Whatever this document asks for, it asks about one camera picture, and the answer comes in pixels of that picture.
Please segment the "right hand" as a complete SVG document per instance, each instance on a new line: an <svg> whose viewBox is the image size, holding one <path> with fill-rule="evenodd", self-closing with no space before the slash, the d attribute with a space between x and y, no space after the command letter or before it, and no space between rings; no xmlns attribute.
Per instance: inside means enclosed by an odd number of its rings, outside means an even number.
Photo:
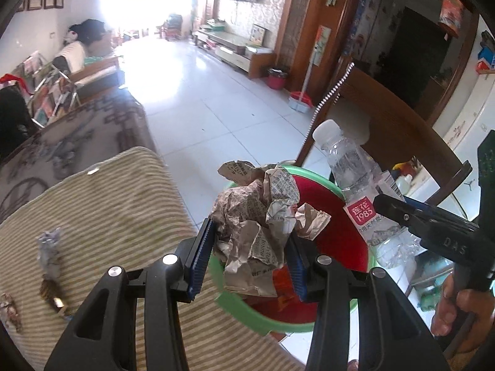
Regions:
<svg viewBox="0 0 495 371"><path fill-rule="evenodd" d="M442 284L441 299L435 308L430 331L436 337L448 335L460 312L475 315L474 324L457 350L460 353L470 352L478 348L493 329L494 296L491 292L472 289L454 293L453 275L450 274Z"/></svg>

